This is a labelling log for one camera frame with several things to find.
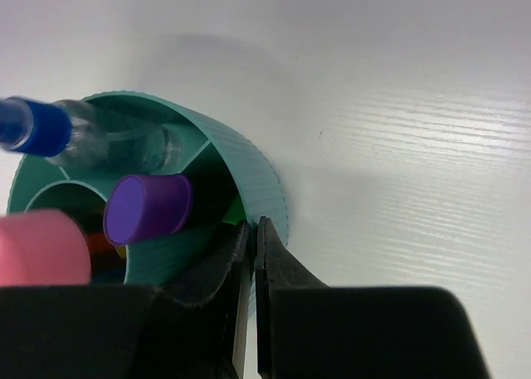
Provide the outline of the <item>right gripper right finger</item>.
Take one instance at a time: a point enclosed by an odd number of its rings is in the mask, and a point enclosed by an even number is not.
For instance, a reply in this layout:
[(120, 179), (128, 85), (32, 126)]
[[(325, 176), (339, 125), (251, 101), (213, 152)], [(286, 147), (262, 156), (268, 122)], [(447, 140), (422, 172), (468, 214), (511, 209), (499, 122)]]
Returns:
[[(256, 233), (257, 371), (285, 375), (292, 370), (288, 357), (304, 353), (302, 332), (295, 315), (303, 312), (304, 296), (328, 286), (313, 275), (285, 247), (273, 221), (263, 216)], [(288, 357), (282, 358), (282, 352)]]

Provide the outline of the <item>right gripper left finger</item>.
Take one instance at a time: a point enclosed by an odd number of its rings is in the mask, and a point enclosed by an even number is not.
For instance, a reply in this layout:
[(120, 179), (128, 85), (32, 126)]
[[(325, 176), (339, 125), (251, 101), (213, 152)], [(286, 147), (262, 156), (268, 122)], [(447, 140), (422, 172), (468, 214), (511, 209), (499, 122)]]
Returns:
[(222, 223), (206, 254), (165, 289), (162, 378), (241, 378), (250, 293), (250, 225)]

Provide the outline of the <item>teal round pen holder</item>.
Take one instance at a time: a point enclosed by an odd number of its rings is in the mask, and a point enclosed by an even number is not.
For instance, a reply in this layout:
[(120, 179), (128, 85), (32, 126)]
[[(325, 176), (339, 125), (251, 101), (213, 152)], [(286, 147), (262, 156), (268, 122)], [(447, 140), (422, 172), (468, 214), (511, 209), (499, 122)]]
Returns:
[[(180, 135), (182, 159), (170, 173), (198, 176), (211, 183), (233, 182), (241, 197), (246, 220), (257, 226), (269, 217), (282, 241), (290, 225), (285, 194), (262, 152), (247, 138), (225, 124), (162, 98), (134, 91), (109, 91), (86, 101), (137, 119), (166, 124)], [(12, 181), (7, 212), (32, 208), (71, 207), (75, 202), (105, 202), (120, 173), (87, 172), (60, 168), (43, 158), (26, 156)], [(184, 271), (205, 250), (213, 226), (180, 231), (174, 236), (132, 245), (127, 249), (125, 284), (161, 285)]]

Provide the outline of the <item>purple black highlighter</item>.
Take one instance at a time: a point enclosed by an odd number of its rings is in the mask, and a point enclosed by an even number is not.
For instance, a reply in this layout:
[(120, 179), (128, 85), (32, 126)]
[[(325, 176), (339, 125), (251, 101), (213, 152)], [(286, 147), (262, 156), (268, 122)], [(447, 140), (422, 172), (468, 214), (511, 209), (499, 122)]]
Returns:
[(189, 218), (192, 200), (192, 183), (180, 174), (122, 177), (105, 204), (105, 236), (123, 246), (173, 234)]

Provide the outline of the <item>pink capped bottle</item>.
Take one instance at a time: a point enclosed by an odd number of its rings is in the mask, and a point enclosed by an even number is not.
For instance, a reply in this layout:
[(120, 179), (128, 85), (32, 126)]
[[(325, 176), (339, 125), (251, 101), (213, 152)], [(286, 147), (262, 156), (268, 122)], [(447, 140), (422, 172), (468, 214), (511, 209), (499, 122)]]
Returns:
[(78, 225), (59, 210), (1, 217), (1, 285), (88, 284), (90, 252)]

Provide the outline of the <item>green black highlighter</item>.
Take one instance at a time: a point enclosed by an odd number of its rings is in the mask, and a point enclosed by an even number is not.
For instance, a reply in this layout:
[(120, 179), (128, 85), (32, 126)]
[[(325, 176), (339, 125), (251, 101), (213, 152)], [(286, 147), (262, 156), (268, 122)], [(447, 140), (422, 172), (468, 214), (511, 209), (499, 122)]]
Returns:
[(237, 196), (233, 203), (230, 205), (226, 214), (221, 220), (221, 223), (227, 223), (231, 225), (236, 225), (240, 221), (246, 220), (246, 212), (243, 206), (240, 196)]

